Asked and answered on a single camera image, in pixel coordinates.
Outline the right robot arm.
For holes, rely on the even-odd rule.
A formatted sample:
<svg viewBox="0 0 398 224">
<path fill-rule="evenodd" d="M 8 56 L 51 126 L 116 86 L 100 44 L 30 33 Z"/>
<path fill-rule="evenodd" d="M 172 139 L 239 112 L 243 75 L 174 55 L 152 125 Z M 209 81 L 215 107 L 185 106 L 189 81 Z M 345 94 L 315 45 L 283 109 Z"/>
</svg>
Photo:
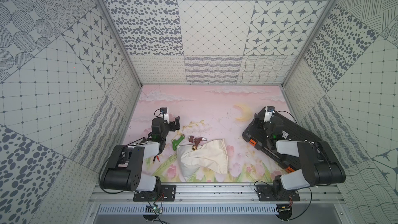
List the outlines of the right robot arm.
<svg viewBox="0 0 398 224">
<path fill-rule="evenodd" d="M 345 171 L 327 142 L 289 140 L 283 136 L 283 127 L 279 117 L 264 121 L 257 116 L 249 129 L 249 143 L 287 171 L 274 178 L 272 188 L 263 190 L 265 195 L 271 194 L 277 201 L 295 201 L 299 189 L 346 180 Z"/>
</svg>

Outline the cream cloth soil bag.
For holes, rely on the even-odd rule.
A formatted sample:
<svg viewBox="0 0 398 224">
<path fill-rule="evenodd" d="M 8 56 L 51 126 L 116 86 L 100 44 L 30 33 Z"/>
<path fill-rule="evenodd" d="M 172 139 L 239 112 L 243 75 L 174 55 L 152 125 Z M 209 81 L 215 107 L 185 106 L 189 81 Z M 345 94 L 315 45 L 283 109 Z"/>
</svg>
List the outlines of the cream cloth soil bag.
<svg viewBox="0 0 398 224">
<path fill-rule="evenodd" d="M 212 140 L 193 150 L 191 145 L 179 146 L 177 162 L 185 180 L 199 168 L 207 168 L 218 174 L 228 174 L 229 157 L 224 139 Z"/>
</svg>

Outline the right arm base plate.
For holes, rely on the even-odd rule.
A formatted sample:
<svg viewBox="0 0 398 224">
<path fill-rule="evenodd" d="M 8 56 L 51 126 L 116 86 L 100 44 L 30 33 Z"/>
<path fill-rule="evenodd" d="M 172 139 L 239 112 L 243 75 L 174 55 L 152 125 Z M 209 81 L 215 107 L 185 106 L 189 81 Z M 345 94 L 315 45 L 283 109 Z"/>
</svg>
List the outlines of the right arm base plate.
<svg viewBox="0 0 398 224">
<path fill-rule="evenodd" d="M 257 192 L 259 201 L 276 201 L 276 202 L 298 202 L 300 196 L 297 191 L 294 190 L 280 190 L 275 189 L 272 185 L 259 184 L 255 185 L 255 191 Z"/>
</svg>

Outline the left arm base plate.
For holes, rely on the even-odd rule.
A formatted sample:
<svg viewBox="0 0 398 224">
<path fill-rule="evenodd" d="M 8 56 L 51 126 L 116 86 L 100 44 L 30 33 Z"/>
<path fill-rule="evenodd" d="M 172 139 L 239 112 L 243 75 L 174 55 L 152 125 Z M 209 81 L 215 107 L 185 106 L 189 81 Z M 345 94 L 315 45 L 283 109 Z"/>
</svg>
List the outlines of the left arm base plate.
<svg viewBox="0 0 398 224">
<path fill-rule="evenodd" d="M 136 191 L 134 202 L 174 202 L 176 185 L 159 185 L 154 191 Z"/>
</svg>

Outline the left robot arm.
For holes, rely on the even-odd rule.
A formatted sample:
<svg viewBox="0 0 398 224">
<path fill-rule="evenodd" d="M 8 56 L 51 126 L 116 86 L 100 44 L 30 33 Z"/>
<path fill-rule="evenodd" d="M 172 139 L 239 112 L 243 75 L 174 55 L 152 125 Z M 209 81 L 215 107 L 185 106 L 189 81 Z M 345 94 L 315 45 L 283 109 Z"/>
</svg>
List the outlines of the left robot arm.
<svg viewBox="0 0 398 224">
<path fill-rule="evenodd" d="M 136 201 L 156 201 L 166 195 L 158 176 L 143 173 L 147 158 L 156 158 L 166 144 L 169 132 L 180 129 L 180 117 L 168 121 L 162 117 L 152 120 L 148 137 L 127 145 L 114 147 L 99 173 L 99 186 L 107 194 L 137 192 Z"/>
</svg>

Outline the brown garden tap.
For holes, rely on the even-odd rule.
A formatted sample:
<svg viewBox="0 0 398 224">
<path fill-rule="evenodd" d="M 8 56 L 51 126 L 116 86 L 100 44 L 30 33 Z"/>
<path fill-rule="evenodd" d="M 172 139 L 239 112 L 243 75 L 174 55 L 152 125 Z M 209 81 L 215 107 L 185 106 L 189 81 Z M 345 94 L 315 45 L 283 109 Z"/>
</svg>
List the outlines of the brown garden tap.
<svg viewBox="0 0 398 224">
<path fill-rule="evenodd" d="M 189 142 L 193 143 L 192 150 L 197 150 L 201 142 L 206 142 L 207 138 L 189 136 Z"/>
</svg>

